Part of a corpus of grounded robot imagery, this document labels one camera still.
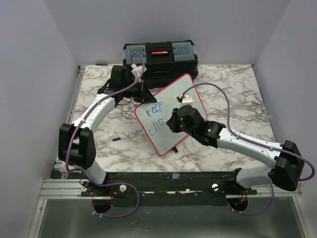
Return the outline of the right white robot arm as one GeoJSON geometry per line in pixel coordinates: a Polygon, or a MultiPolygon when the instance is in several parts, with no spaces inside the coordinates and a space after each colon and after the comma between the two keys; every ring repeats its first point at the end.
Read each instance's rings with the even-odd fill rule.
{"type": "Polygon", "coordinates": [[[188,134],[202,145],[238,152],[263,163],[261,167],[236,170],[236,177],[228,181],[228,189],[233,194],[267,184],[286,191],[297,189],[304,162],[300,160],[299,149],[292,141],[279,144],[231,132],[222,123],[204,120],[199,111],[190,105],[173,109],[167,126],[174,133],[188,134]]]}

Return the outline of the pink framed whiteboard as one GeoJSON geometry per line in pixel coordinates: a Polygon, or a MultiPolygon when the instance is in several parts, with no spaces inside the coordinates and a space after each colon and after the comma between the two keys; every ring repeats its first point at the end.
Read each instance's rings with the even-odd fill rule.
{"type": "Polygon", "coordinates": [[[184,132],[172,132],[166,122],[171,118],[173,109],[180,106],[177,97],[193,85],[192,77],[184,74],[155,93],[156,103],[140,104],[134,110],[144,132],[161,156],[188,136],[184,132]]]}

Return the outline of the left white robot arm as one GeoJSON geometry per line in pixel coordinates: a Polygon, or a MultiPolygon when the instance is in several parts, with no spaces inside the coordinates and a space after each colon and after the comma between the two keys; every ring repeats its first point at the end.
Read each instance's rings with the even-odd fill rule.
{"type": "Polygon", "coordinates": [[[94,133],[104,118],[124,98],[138,103],[155,103],[142,76],[147,68],[132,64],[131,68],[121,65],[112,67],[110,79],[98,91],[93,103],[77,120],[64,123],[59,129],[58,158],[65,162],[68,172],[79,171],[92,180],[93,191],[99,196],[109,192],[107,172],[96,161],[94,133]]]}

